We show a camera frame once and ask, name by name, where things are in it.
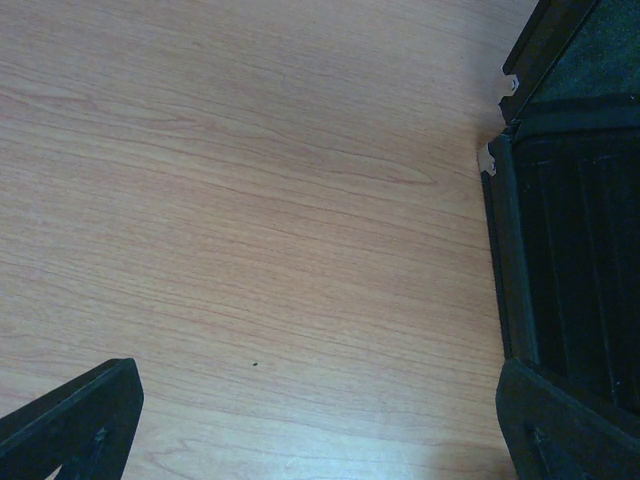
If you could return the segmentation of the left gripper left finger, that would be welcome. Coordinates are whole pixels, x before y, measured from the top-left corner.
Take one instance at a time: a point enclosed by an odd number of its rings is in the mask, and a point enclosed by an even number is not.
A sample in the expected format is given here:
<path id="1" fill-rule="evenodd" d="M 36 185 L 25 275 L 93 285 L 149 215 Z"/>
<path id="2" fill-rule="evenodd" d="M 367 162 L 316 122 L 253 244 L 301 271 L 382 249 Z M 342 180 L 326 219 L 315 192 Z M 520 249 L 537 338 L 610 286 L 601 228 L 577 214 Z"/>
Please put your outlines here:
<path id="1" fill-rule="evenodd" d="M 120 479 L 143 402 L 132 358 L 98 365 L 1 419 L 1 477 Z"/>

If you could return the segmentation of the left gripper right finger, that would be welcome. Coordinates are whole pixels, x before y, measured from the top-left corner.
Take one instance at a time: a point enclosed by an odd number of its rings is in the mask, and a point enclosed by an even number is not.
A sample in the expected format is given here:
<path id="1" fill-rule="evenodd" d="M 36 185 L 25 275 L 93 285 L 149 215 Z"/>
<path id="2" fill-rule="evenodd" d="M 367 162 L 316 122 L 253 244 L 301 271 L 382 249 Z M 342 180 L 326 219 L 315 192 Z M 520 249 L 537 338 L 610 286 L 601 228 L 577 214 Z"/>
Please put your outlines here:
<path id="1" fill-rule="evenodd" d="M 504 362 L 499 426 L 520 479 L 637 479 L 639 417 L 531 362 Z"/>

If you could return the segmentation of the black poker set case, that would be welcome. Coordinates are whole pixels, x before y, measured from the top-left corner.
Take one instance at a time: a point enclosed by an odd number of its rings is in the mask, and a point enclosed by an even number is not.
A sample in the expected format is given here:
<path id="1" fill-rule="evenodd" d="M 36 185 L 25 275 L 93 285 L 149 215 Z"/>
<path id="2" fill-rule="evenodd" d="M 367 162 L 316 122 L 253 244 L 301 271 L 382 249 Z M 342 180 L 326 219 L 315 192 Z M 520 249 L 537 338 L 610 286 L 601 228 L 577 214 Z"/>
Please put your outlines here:
<path id="1" fill-rule="evenodd" d="M 639 5 L 539 2 L 478 153 L 507 357 L 639 409 Z"/>

